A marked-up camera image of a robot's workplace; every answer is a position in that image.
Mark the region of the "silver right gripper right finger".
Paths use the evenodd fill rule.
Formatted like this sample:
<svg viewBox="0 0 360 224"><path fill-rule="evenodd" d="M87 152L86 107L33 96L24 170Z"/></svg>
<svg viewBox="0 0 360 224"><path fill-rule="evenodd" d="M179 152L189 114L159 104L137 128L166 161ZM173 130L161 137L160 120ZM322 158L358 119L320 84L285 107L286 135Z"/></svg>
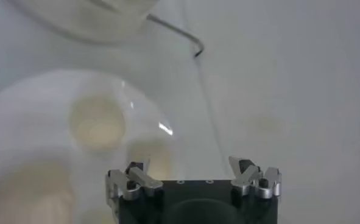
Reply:
<svg viewBox="0 0 360 224"><path fill-rule="evenodd" d="M231 185L242 196L253 193L265 200L281 196L282 175L278 168L268 167L262 171L250 159L229 156L228 160L235 176Z"/></svg>

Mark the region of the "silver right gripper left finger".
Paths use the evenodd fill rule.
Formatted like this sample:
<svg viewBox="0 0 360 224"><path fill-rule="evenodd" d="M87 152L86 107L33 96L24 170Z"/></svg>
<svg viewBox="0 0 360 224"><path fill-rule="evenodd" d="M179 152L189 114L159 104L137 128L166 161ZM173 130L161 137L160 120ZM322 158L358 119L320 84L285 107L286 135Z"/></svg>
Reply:
<svg viewBox="0 0 360 224"><path fill-rule="evenodd" d="M148 176L145 168L149 161L143 163L132 161L125 171L109 170L105 176L106 203L111 208L114 219L120 218L120 199L134 201L142 195L154 197L162 190L163 182Z"/></svg>

